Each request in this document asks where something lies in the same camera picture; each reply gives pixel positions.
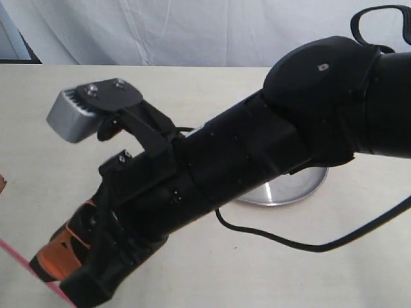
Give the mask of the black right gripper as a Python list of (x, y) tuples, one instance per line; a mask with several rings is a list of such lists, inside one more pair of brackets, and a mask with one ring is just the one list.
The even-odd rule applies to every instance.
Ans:
[(108, 161), (91, 200), (79, 206), (29, 262), (76, 307), (97, 307), (174, 231), (201, 216), (201, 192), (182, 161), (158, 170), (144, 155)]

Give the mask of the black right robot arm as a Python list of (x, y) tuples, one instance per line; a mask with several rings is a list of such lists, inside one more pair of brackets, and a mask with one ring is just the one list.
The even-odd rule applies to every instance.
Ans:
[(71, 143), (126, 131), (144, 149), (102, 164), (96, 193), (30, 261), (75, 306), (97, 307), (170, 234), (269, 180), (355, 153), (409, 158), (410, 54), (338, 36), (310, 42), (193, 131), (120, 79), (63, 90), (47, 122)]

